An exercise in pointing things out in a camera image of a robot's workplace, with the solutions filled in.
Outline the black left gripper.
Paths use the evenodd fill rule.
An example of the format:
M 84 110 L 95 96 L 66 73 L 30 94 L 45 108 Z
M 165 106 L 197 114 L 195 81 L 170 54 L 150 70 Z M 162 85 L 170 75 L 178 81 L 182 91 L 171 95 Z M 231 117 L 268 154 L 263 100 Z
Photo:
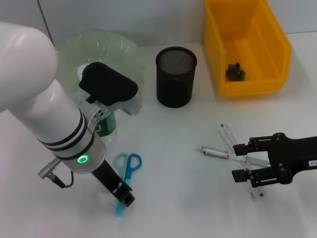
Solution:
M 130 186 L 121 179 L 106 160 L 103 160 L 92 174 L 125 207 L 129 207 L 135 200 Z

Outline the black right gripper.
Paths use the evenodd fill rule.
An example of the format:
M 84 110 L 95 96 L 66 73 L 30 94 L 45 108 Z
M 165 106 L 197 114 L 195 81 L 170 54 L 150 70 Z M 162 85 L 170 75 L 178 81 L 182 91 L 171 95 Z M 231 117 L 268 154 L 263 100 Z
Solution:
M 270 167 L 233 170 L 235 182 L 251 182 L 252 187 L 271 184 L 290 184 L 302 171 L 317 168 L 317 138 L 288 138 L 284 133 L 273 136 L 251 137 L 247 144 L 233 146 L 236 156 L 267 151 Z

